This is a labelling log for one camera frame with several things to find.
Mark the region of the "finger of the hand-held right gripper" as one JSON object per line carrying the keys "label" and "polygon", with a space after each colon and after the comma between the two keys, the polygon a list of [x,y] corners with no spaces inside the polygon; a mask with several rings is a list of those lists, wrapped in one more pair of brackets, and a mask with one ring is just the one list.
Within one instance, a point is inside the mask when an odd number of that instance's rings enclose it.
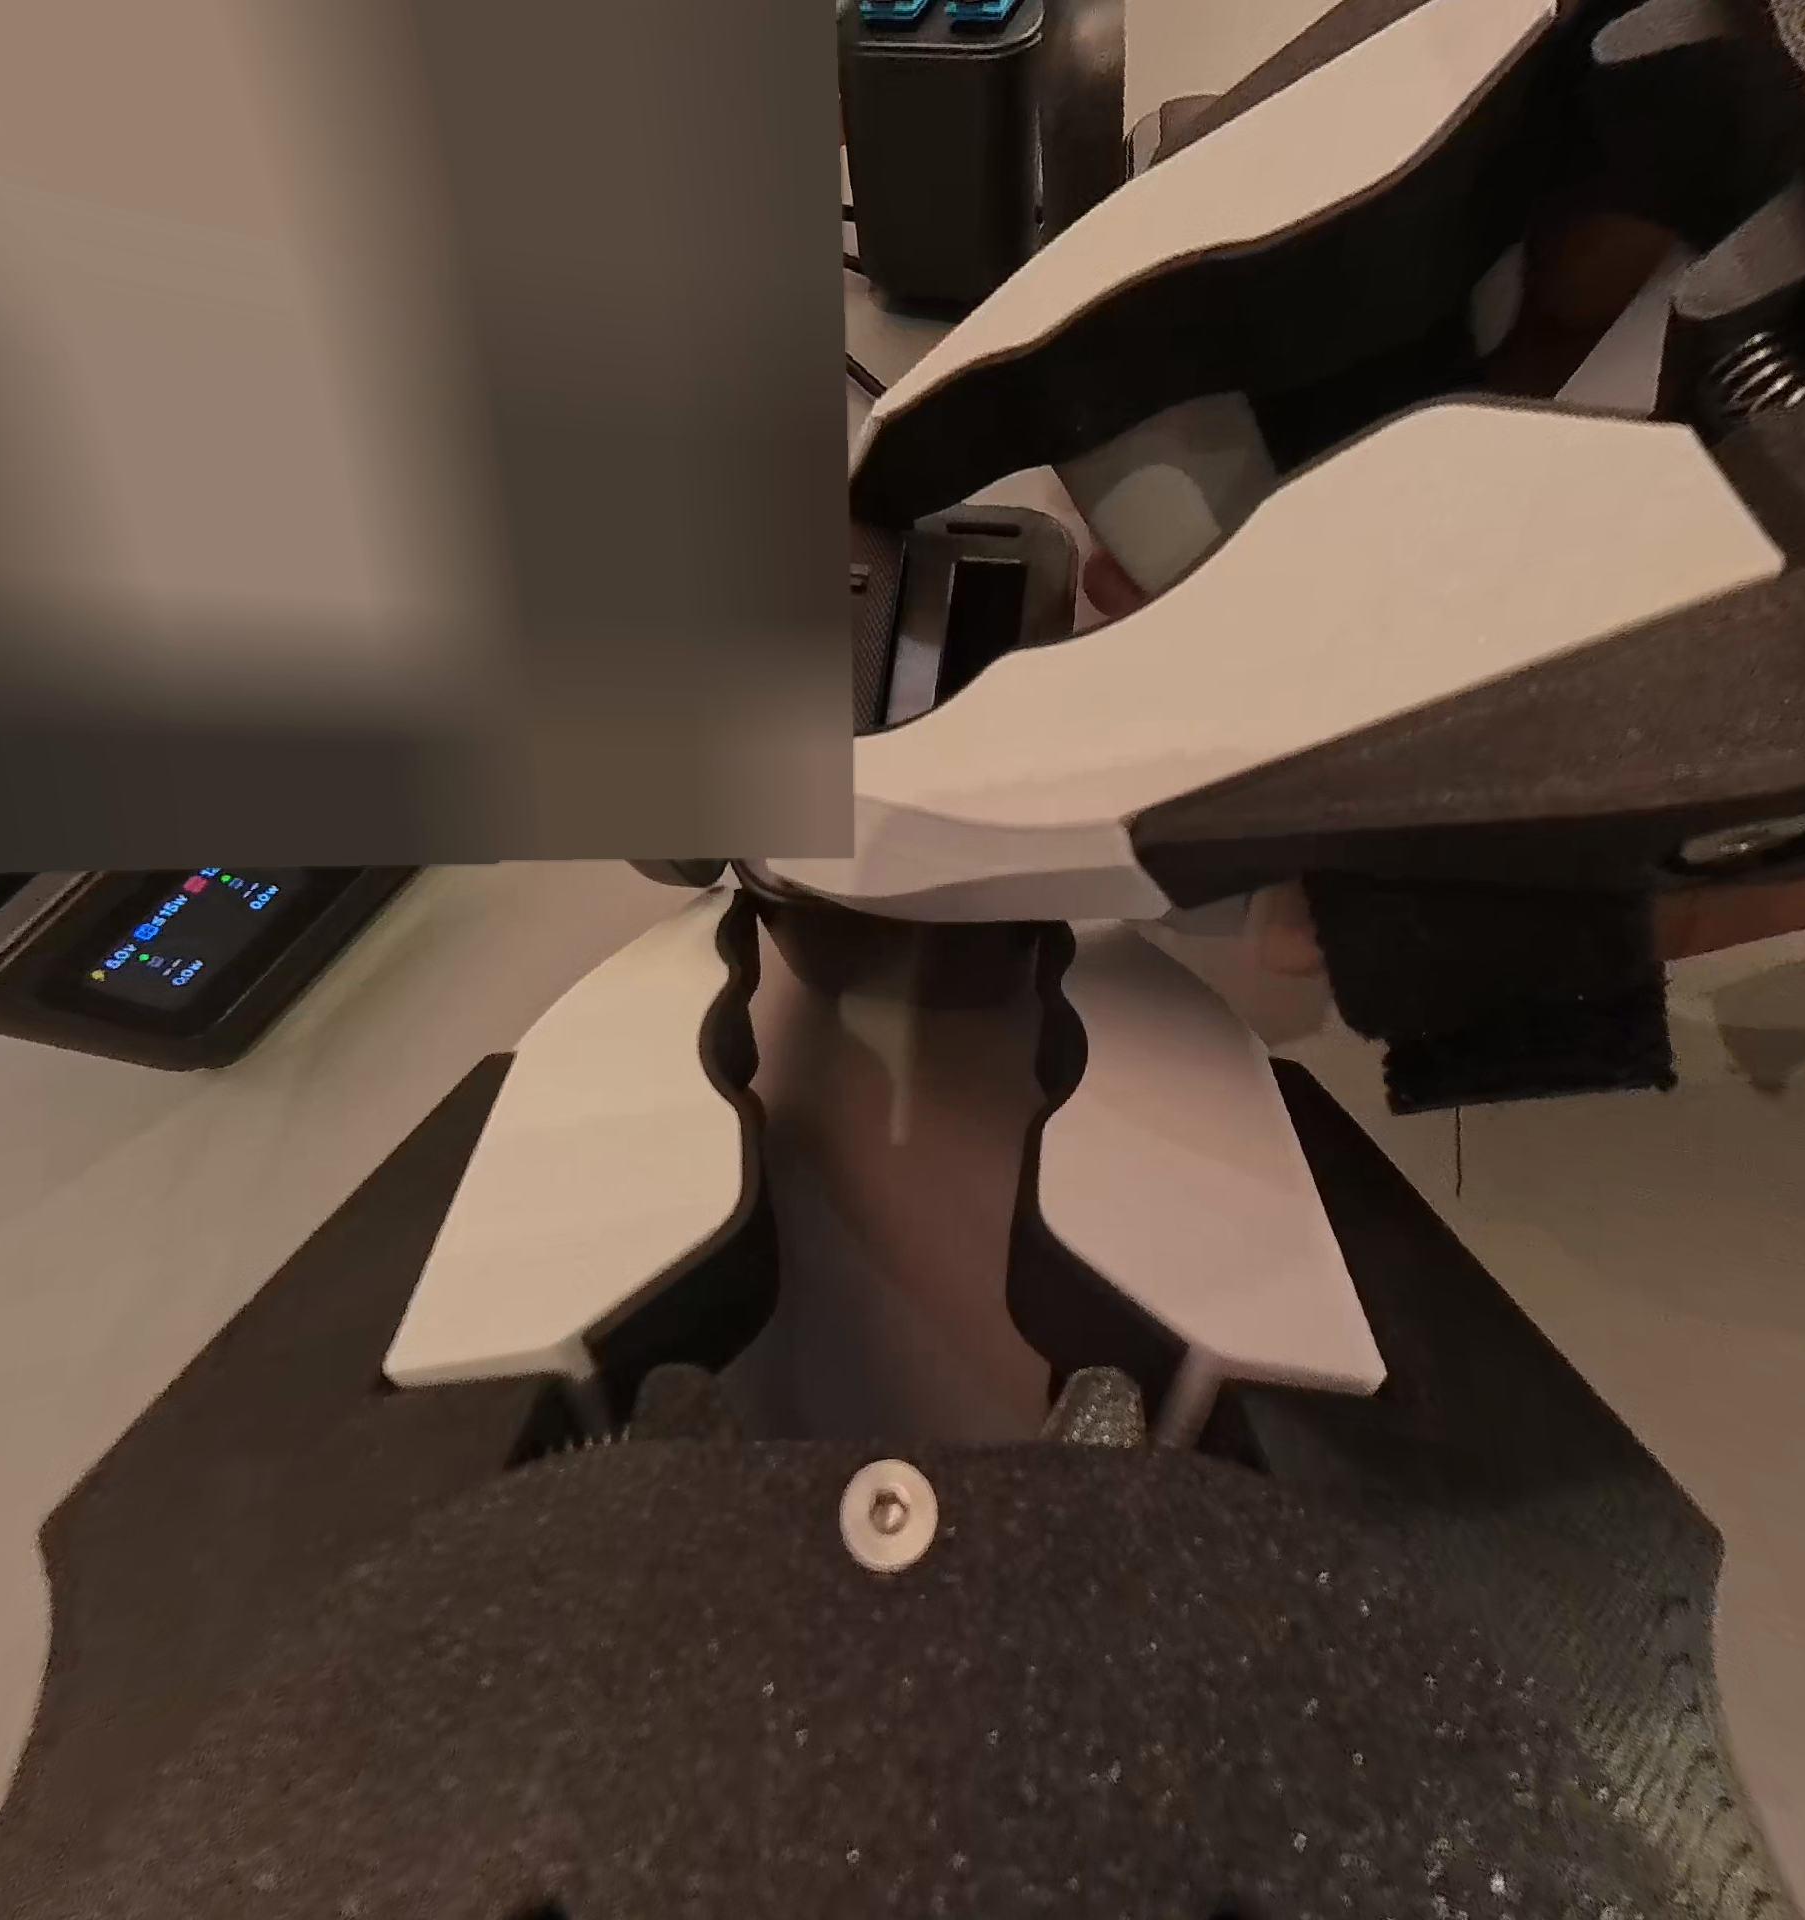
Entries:
{"label": "finger of the hand-held right gripper", "polygon": [[1181,403],[1346,387],[1466,336],[1536,166],[1554,3],[1422,3],[1200,131],[870,411],[849,514],[906,529]]}
{"label": "finger of the hand-held right gripper", "polygon": [[857,741],[855,848],[760,874],[915,922],[1160,919],[1143,809],[1780,569],[1689,428],[1428,406],[1278,486],[1141,609]]}

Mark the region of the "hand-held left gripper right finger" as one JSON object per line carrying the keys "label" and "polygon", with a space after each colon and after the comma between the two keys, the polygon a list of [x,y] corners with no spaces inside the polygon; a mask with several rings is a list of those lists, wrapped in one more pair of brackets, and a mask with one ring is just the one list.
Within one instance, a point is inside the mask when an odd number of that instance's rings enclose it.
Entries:
{"label": "hand-held left gripper right finger", "polygon": [[1053,1384],[1120,1372],[1169,1445],[1229,1387],[1375,1396],[1388,1363],[1257,1033],[1116,922],[1048,930],[1033,992],[1009,1308]]}

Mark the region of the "black battery charger case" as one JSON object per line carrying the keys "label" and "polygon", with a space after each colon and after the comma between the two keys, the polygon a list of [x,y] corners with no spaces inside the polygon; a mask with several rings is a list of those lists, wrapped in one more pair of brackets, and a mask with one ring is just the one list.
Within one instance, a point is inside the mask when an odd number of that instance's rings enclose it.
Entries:
{"label": "black battery charger case", "polygon": [[0,1037],[170,1073],[229,1066],[415,876],[0,874]]}
{"label": "black battery charger case", "polygon": [[1128,5],[1028,3],[1003,36],[956,36],[945,5],[871,30],[835,3],[858,258],[891,304],[975,308],[1128,180]]}
{"label": "black battery charger case", "polygon": [[[883,728],[1071,635],[1079,562],[1058,519],[996,504],[906,541]],[[789,1221],[777,1392],[827,1432],[1033,1428],[1051,1368],[1012,1330],[1007,1269],[1039,930],[879,919],[761,871],[741,886],[765,937],[756,1032]]]}

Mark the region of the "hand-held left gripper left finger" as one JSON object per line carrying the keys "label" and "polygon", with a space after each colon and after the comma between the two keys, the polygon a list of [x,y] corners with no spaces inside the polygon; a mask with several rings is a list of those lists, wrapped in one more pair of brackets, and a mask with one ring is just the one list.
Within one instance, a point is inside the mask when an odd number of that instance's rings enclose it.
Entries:
{"label": "hand-held left gripper left finger", "polygon": [[635,1320],[760,1195],[742,896],[688,896],[518,1042],[391,1338],[398,1387],[635,1372]]}

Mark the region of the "person's right hand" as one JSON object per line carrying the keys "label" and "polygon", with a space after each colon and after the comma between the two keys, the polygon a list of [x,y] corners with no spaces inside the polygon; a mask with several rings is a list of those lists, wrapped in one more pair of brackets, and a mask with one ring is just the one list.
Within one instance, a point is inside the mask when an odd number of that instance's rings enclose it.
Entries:
{"label": "person's right hand", "polygon": [[1272,493],[1277,468],[1249,399],[1216,392],[1157,413],[1056,465],[1081,518],[1081,590],[1118,616],[1172,587]]}

